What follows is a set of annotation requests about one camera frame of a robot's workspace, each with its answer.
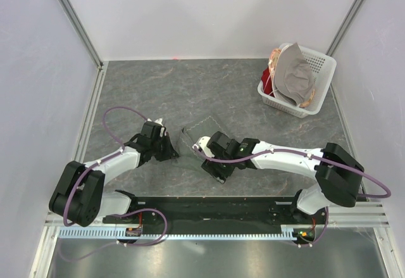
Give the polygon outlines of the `grey-green cloth napkin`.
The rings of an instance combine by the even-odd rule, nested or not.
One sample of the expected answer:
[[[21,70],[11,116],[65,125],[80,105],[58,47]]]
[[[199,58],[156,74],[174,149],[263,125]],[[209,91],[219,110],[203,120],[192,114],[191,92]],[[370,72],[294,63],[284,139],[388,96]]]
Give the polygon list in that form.
[[[214,113],[198,116],[191,123],[184,125],[180,129],[175,145],[175,151],[179,157],[173,165],[187,170],[199,171],[204,158],[195,153],[193,146],[199,142],[200,138],[211,137],[218,131],[227,136],[231,135],[228,127]]]

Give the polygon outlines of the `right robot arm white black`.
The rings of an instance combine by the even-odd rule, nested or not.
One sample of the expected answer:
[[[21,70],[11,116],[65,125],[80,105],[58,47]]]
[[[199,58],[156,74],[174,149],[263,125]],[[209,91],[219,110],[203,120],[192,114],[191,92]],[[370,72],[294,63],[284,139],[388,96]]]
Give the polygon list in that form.
[[[300,224],[330,205],[352,208],[359,197],[364,168],[335,143],[324,148],[289,148],[253,138],[238,142],[218,131],[199,138],[192,148],[204,157],[202,168],[221,183],[236,168],[280,170],[315,180],[315,185],[298,191],[289,209],[291,219]]]

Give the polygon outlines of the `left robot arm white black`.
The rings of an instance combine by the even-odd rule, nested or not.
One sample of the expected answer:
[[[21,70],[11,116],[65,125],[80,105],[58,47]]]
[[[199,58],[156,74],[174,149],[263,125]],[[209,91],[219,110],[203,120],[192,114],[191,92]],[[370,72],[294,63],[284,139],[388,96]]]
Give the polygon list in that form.
[[[86,163],[66,164],[49,209],[63,217],[67,227],[74,224],[87,227],[97,217],[108,215],[117,215],[125,223],[132,223],[139,216],[138,206],[132,204],[132,195],[123,190],[105,194],[104,186],[152,158],[166,161],[178,157],[163,120],[147,120],[140,133],[115,152]]]

